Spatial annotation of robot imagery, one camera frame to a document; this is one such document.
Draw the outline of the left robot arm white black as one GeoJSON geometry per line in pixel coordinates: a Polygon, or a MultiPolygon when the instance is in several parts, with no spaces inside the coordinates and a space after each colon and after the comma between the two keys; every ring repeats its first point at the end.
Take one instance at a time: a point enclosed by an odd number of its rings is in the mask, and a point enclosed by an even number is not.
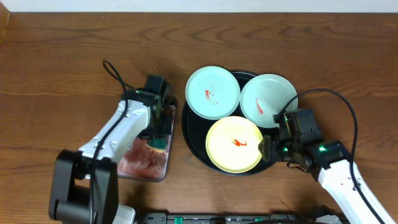
{"type": "Polygon", "coordinates": [[[129,90],[99,133],[77,151],[55,160],[49,217],[62,223],[133,223],[136,212],[119,203],[118,164],[135,138],[171,133],[162,113],[165,93],[129,90]]]}

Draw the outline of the mint plate with red streak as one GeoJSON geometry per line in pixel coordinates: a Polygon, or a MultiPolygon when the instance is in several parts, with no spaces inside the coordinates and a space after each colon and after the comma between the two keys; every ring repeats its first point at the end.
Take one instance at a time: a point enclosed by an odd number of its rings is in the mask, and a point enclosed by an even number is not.
{"type": "Polygon", "coordinates": [[[261,128],[277,128],[273,116],[297,94],[286,78],[275,74],[258,75],[243,87],[240,107],[243,115],[261,128]]]}

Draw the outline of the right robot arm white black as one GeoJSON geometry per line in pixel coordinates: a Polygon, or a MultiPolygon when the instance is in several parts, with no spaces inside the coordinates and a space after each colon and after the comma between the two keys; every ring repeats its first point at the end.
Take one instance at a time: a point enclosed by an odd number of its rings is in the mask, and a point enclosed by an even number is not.
{"type": "Polygon", "coordinates": [[[279,133],[265,135],[258,150],[266,162],[286,162],[310,174],[336,201],[350,223],[393,223],[339,140],[326,142],[313,110],[285,112],[279,133]]]}

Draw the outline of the green scrubbing sponge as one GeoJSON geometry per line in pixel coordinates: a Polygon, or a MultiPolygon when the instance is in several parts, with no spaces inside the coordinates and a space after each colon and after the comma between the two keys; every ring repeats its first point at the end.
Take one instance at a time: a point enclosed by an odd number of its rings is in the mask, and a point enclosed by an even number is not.
{"type": "Polygon", "coordinates": [[[164,138],[157,138],[147,141],[146,146],[155,152],[163,153],[167,148],[167,140],[164,138]]]}

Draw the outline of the yellow plate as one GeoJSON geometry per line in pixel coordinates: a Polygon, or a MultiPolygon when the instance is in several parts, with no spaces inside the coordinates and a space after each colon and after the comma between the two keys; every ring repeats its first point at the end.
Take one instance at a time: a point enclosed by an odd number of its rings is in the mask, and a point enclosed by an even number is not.
{"type": "Polygon", "coordinates": [[[206,153],[217,168],[240,174],[254,168],[262,158],[258,145],[263,135],[250,120],[228,116],[215,122],[206,135],[206,153]]]}

